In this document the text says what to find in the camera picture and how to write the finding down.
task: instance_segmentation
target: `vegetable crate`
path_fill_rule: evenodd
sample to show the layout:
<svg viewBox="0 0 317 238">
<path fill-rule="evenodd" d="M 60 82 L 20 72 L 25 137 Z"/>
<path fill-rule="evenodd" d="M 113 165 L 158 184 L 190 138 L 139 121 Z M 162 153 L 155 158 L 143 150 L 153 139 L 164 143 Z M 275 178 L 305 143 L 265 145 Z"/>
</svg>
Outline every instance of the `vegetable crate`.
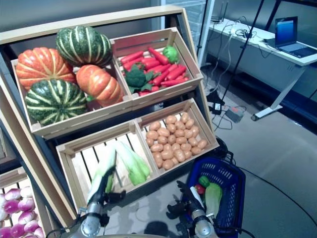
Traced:
<svg viewBox="0 0 317 238">
<path fill-rule="evenodd" d="M 189 76 L 189 80 L 184 83 L 160 89 L 156 92 L 152 92 L 151 94 L 141 97 L 137 93 L 131 94 L 128 90 L 128 95 L 132 96 L 133 98 L 132 110 L 137 110 L 139 108 L 162 102 L 166 99 L 192 91 L 203 79 L 202 73 L 196 65 L 176 27 L 115 38 L 112 39 L 112 41 L 113 60 L 115 67 L 119 69 L 120 81 L 125 82 L 124 76 L 122 74 L 123 67 L 120 66 L 120 59 L 126 55 L 138 51 L 144 51 L 144 57 L 149 57 L 150 53 L 148 52 L 148 47 L 152 47 L 158 52 L 162 52 L 166 46 L 175 47 L 178 51 L 180 64 L 187 67 L 186 73 Z"/>
<path fill-rule="evenodd" d="M 218 146 L 215 136 L 212 134 L 193 99 L 57 146 L 56 150 L 76 209 L 87 205 L 88 192 L 91 188 L 91 181 L 98 162 L 106 156 L 103 152 L 105 146 L 111 146 L 117 140 L 131 147 L 135 153 L 142 157 L 149 165 L 151 173 L 146 182 L 134 186 L 128 177 L 128 171 L 124 164 L 121 160 L 116 159 L 112 191 L 119 192 L 125 189 L 127 192 L 131 192 L 173 171 L 173 169 L 165 171 L 157 167 L 146 144 L 145 133 L 150 123 L 158 120 L 164 127 L 162 120 L 166 116 L 174 114 L 180 117 L 182 112 L 187 112 L 195 119 L 195 125 L 200 128 L 198 136 L 207 140 L 207 146 L 201 154 L 193 156 L 191 159 L 173 167 L 175 169 Z"/>
<path fill-rule="evenodd" d="M 3 194 L 10 191 L 10 189 L 12 188 L 24 188 L 27 186 L 31 187 L 32 197 L 35 203 L 34 212 L 35 214 L 37 214 L 36 220 L 39 222 L 39 225 L 43 230 L 44 237 L 47 235 L 48 232 L 57 228 L 55 221 L 51 218 L 50 212 L 41 200 L 41 197 L 37 194 L 35 190 L 32 189 L 31 182 L 22 167 L 1 174 L 0 185 L 0 193 Z M 18 224 L 18 218 L 21 214 L 21 211 L 9 214 L 8 218 L 4 220 L 3 226 L 12 227 Z"/>
<path fill-rule="evenodd" d="M 222 199 L 216 217 L 219 227 L 242 226 L 245 174 L 223 160 L 215 157 L 203 156 L 194 163 L 190 172 L 187 185 L 195 186 L 200 176 L 207 176 L 210 182 L 222 188 Z M 215 229 L 219 237 L 237 238 L 238 232 L 234 230 Z"/>
<path fill-rule="evenodd" d="M 112 118 L 120 114 L 131 111 L 132 97 L 128 96 L 130 93 L 126 89 L 126 86 L 124 86 L 125 82 L 120 80 L 120 77 L 119 77 L 120 72 L 118 71 L 117 68 L 114 67 L 113 64 L 110 64 L 106 67 L 106 70 L 108 73 L 110 73 L 110 75 L 112 75 L 114 78 L 117 79 L 118 83 L 123 89 L 124 96 L 123 96 L 122 102 L 116 103 L 104 108 L 102 108 L 97 103 L 88 103 L 88 112 L 84 114 L 81 114 L 69 119 L 65 119 L 63 121 L 59 121 L 50 125 L 41 126 L 41 124 L 38 121 L 30 118 L 28 115 L 28 111 L 26 109 L 26 104 L 24 101 L 27 91 L 22 87 L 17 77 L 17 74 L 16 74 L 17 63 L 18 63 L 17 59 L 14 59 L 11 61 L 16 84 L 18 85 L 18 90 L 21 96 L 21 100 L 22 100 L 22 104 L 26 114 L 26 119 L 28 121 L 28 125 L 32 133 L 36 135 L 40 135 L 45 139 L 58 137 L 60 135 L 67 134 L 69 132 L 84 128 L 94 123 L 98 123 L 108 118 Z M 77 72 L 78 70 L 79 70 L 78 67 L 74 68 L 74 72 Z"/>
</svg>

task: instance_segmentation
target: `squash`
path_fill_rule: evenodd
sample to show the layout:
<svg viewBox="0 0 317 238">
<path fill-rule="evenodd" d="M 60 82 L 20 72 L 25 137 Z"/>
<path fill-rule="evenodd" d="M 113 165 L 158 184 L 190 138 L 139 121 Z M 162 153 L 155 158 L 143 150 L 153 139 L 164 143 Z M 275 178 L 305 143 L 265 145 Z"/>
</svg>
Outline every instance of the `squash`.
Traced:
<svg viewBox="0 0 317 238">
<path fill-rule="evenodd" d="M 104 67 L 112 58 L 109 39 L 92 27 L 62 28 L 57 33 L 56 48 L 71 65 L 95 64 Z"/>
<path fill-rule="evenodd" d="M 59 78 L 76 82 L 73 67 L 69 65 L 56 49 L 46 47 L 26 50 L 18 56 L 15 67 L 20 84 L 29 90 L 33 83 L 43 79 Z"/>
<path fill-rule="evenodd" d="M 60 79 L 34 83 L 25 97 L 29 116 L 48 125 L 86 112 L 85 93 L 76 84 Z"/>
<path fill-rule="evenodd" d="M 102 68 L 92 64 L 82 66 L 76 78 L 81 90 L 96 99 L 101 106 L 106 107 L 122 101 L 121 86 Z"/>
</svg>

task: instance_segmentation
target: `table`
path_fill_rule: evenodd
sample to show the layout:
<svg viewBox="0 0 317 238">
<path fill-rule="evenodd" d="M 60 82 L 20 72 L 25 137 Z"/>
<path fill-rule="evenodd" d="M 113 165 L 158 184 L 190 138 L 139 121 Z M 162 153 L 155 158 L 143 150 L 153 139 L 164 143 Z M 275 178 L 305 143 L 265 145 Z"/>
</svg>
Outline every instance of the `table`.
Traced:
<svg viewBox="0 0 317 238">
<path fill-rule="evenodd" d="M 224 27 L 223 36 L 225 36 L 225 38 L 233 34 L 232 39 L 235 40 L 234 45 L 236 46 L 236 49 L 233 51 L 236 53 L 236 56 L 238 56 L 240 54 L 239 49 L 241 48 L 241 43 L 245 43 L 246 38 L 236 35 L 236 31 L 238 29 L 249 31 L 251 27 L 246 24 L 224 19 L 224 21 L 219 24 L 214 25 L 212 23 L 210 30 L 221 34 Z M 263 41 L 263 39 L 274 38 L 274 33 L 253 28 L 253 35 L 255 36 L 249 40 L 249 46 L 251 47 L 246 48 L 238 69 L 280 91 L 280 94 L 270 107 L 252 115 L 252 120 L 258 120 L 282 108 L 280 103 L 305 72 L 308 65 L 317 61 L 317 54 L 297 58 L 285 52 L 278 51 Z M 272 55 L 270 60 L 261 58 L 260 53 L 262 54 L 262 52 L 260 52 L 259 49 L 263 52 L 270 53 Z"/>
</svg>

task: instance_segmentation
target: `plastic basket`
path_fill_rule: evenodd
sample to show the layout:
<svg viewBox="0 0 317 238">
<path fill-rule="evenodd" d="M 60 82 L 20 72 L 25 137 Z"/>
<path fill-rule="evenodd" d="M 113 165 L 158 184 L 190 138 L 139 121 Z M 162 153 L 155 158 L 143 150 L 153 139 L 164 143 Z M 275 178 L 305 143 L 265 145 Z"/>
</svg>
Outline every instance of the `plastic basket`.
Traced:
<svg viewBox="0 0 317 238">
<path fill-rule="evenodd" d="M 207 176 L 210 182 L 222 188 L 222 199 L 216 220 L 219 227 L 242 226 L 245 174 L 237 167 L 210 156 L 202 156 L 195 161 L 188 176 L 187 185 L 195 186 L 200 176 Z M 215 229 L 219 237 L 238 237 L 234 230 Z"/>
</svg>

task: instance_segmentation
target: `wooden shelf frame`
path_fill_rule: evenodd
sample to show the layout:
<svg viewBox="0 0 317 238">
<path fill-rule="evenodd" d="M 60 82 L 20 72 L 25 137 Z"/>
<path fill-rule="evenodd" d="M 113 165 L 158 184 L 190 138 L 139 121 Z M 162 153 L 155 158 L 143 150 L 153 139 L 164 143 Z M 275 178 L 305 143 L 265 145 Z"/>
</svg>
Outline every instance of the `wooden shelf frame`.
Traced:
<svg viewBox="0 0 317 238">
<path fill-rule="evenodd" d="M 184 31 L 180 32 L 183 35 L 183 38 L 187 39 L 185 41 L 186 45 L 194 60 L 197 62 L 186 11 L 184 8 L 171 5 L 79 17 L 1 32 L 0 47 L 5 47 L 6 44 L 16 43 L 18 41 L 55 34 L 61 28 L 73 27 L 78 24 L 84 26 L 101 26 L 158 16 L 169 17 L 170 27 L 181 24 Z M 13 79 L 10 75 L 9 64 L 4 61 L 5 59 L 7 60 L 7 55 L 2 54 L 1 52 L 0 119 L 5 125 L 5 128 L 21 154 L 26 166 L 32 173 L 36 183 L 46 197 L 48 201 L 47 205 L 54 210 L 56 217 L 63 226 L 70 225 L 72 220 L 76 217 L 75 209 L 59 183 L 60 178 L 56 178 L 43 153 L 43 150 L 48 149 L 48 147 L 42 148 L 37 142 L 38 138 L 35 139 L 35 136 L 28 129 L 25 115 L 21 107 L 21 99 L 18 98 L 17 89 L 12 86 Z M 204 114 L 205 119 L 213 132 L 202 82 L 196 88 L 196 93 L 199 94 L 198 97 L 200 98 L 197 102 L 200 110 Z"/>
</svg>

